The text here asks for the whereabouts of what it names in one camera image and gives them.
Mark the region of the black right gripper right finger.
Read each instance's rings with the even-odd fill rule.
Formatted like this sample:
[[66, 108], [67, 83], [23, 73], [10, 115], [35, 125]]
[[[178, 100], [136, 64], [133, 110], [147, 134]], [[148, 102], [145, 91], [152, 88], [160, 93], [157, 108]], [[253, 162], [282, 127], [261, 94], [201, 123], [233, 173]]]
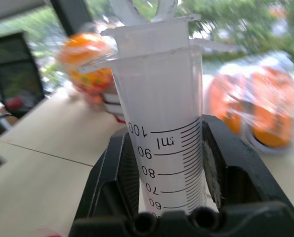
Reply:
[[204, 170], [218, 209], [226, 205], [281, 201], [293, 207], [257, 152], [217, 117], [203, 116]]

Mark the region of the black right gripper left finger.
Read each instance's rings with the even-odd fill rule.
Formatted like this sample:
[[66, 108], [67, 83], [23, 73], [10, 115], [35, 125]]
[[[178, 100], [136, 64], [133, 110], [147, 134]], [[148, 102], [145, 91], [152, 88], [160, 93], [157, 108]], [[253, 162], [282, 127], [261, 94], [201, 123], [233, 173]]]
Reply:
[[75, 219], [138, 214], [139, 172], [128, 130], [115, 132], [89, 173]]

